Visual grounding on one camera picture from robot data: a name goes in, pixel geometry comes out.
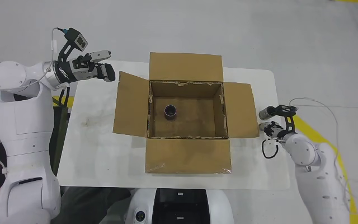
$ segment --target cardboard box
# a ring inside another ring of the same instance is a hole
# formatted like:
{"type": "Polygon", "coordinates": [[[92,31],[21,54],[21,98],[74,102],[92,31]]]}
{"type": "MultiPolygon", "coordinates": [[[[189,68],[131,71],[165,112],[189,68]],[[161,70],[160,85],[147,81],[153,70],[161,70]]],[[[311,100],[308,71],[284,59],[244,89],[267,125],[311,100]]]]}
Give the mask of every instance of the cardboard box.
{"type": "Polygon", "coordinates": [[[161,174],[231,173],[229,138],[259,135],[251,86],[223,82],[221,56],[185,53],[151,53],[149,80],[120,72],[113,133],[146,137],[145,172],[161,174]]]}

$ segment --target gray floor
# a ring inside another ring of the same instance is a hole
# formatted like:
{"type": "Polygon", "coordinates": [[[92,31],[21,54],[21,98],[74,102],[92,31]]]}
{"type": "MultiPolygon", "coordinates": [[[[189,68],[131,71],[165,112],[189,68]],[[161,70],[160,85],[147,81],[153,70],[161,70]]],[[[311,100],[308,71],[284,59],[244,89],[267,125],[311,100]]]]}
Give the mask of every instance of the gray floor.
{"type": "MultiPolygon", "coordinates": [[[[335,107],[348,176],[358,179],[354,142],[358,134],[358,4],[328,0],[2,1],[0,61],[29,66],[49,60],[54,26],[75,27],[89,42],[87,52],[109,49],[112,60],[148,62],[149,52],[206,53],[222,55],[225,67],[273,71],[281,104],[307,96],[335,107]]],[[[59,46],[64,44],[61,34],[55,38],[59,46]]],[[[324,109],[301,106],[298,115],[335,143],[334,123],[324,109]]],[[[236,223],[311,223],[297,191],[293,164],[289,164],[289,190],[226,191],[236,223]]],[[[111,213],[119,210],[113,208],[111,213]]],[[[108,223],[118,219],[108,218],[108,223]]]]}

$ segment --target cable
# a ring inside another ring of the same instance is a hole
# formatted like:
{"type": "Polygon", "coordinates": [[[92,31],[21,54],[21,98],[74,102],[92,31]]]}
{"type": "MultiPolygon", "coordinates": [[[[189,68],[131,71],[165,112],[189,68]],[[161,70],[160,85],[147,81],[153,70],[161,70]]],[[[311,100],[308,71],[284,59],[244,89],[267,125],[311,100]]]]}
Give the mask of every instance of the cable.
{"type": "MultiPolygon", "coordinates": [[[[319,102],[319,101],[317,101],[315,99],[308,98],[308,97],[293,98],[292,100],[290,100],[289,105],[291,106],[291,102],[294,101],[294,100],[298,100],[298,99],[317,102],[317,103],[323,105],[325,108],[327,108],[329,110],[329,112],[331,112],[332,116],[334,117],[335,122],[336,122],[336,143],[337,143],[337,152],[336,152],[336,155],[335,155],[334,166],[335,166],[335,172],[336,172],[336,179],[341,183],[340,178],[339,178],[339,173],[338,173],[338,167],[337,167],[337,158],[338,158],[338,154],[340,153],[339,137],[338,137],[338,121],[337,121],[337,118],[336,118],[334,112],[328,106],[326,106],[324,103],[319,102]]],[[[346,192],[348,192],[349,195],[352,196],[353,198],[358,198],[358,196],[356,196],[353,193],[349,192],[349,190],[347,189],[348,180],[349,179],[347,178],[347,180],[345,181],[345,184],[343,185],[341,183],[341,185],[342,185],[342,187],[344,187],[344,191],[345,191],[345,198],[344,198],[343,201],[344,201],[345,206],[347,207],[348,211],[351,212],[350,209],[349,209],[349,205],[347,204],[346,192]]]]}
{"type": "Polygon", "coordinates": [[[65,104],[64,104],[65,107],[67,107],[68,98],[69,98],[69,86],[67,87],[67,92],[66,92],[66,98],[65,98],[65,104]]]}
{"type": "Polygon", "coordinates": [[[263,149],[263,145],[265,144],[265,142],[266,142],[266,139],[262,141],[262,154],[263,154],[263,156],[264,156],[265,158],[274,158],[274,157],[277,155],[277,153],[279,152],[279,146],[276,145],[276,152],[274,153],[273,156],[266,156],[265,150],[263,149]]]}
{"type": "Polygon", "coordinates": [[[3,164],[3,162],[2,161],[0,161],[0,165],[2,166],[2,170],[3,169],[6,169],[6,167],[5,167],[5,165],[3,164]]]}
{"type": "Polygon", "coordinates": [[[63,32],[63,29],[60,29],[60,28],[58,28],[58,27],[55,27],[55,28],[52,29],[52,33],[51,33],[51,40],[52,40],[52,41],[51,41],[52,57],[51,57],[51,62],[50,62],[50,64],[49,64],[49,67],[46,69],[44,75],[43,75],[41,78],[39,78],[38,80],[36,80],[35,82],[30,83],[30,84],[28,84],[28,85],[26,85],[26,86],[20,86],[20,87],[15,87],[15,88],[0,88],[0,90],[15,90],[15,89],[18,89],[18,88],[24,88],[24,87],[32,86],[33,84],[40,82],[40,80],[43,79],[43,78],[46,76],[46,74],[51,71],[51,66],[52,66],[52,63],[53,63],[53,61],[54,61],[54,31],[55,31],[55,30],[60,30],[60,31],[63,32]]]}

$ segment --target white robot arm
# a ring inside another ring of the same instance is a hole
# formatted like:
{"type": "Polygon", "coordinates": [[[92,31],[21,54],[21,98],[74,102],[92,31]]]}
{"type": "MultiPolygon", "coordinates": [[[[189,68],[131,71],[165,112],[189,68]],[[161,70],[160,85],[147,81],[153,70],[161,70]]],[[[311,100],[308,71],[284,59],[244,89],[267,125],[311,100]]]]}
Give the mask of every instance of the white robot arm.
{"type": "Polygon", "coordinates": [[[294,161],[298,190],[312,222],[349,224],[349,199],[345,197],[348,190],[342,170],[335,164],[334,150],[327,143],[313,143],[294,132],[295,107],[280,105],[278,109],[278,115],[285,117],[286,129],[275,122],[265,122],[260,124],[260,130],[276,144],[281,143],[294,161]]]}
{"type": "Polygon", "coordinates": [[[54,126],[51,90],[89,78],[115,80],[112,66],[98,63],[111,56],[108,50],[67,62],[71,51],[83,51],[87,42],[75,29],[60,30],[68,42],[58,61],[32,67],[0,63],[0,142],[7,155],[7,175],[0,188],[0,223],[49,223],[59,214],[60,187],[49,158],[54,126]],[[16,100],[14,94],[25,99],[16,100]]]}

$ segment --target table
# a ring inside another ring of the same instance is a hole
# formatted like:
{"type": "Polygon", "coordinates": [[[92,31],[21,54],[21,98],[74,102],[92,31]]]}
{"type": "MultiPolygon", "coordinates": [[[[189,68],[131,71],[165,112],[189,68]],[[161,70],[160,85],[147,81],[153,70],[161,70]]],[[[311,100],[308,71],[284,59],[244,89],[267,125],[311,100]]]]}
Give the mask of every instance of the table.
{"type": "MultiPolygon", "coordinates": [[[[118,71],[148,78],[149,63],[108,60],[115,82],[79,82],[57,178],[64,186],[127,188],[287,189],[286,152],[280,147],[267,160],[261,151],[264,135],[230,139],[231,174],[146,174],[145,138],[113,134],[118,71]]],[[[251,84],[257,113],[278,105],[274,74],[266,70],[223,68],[225,82],[251,84]]]]}

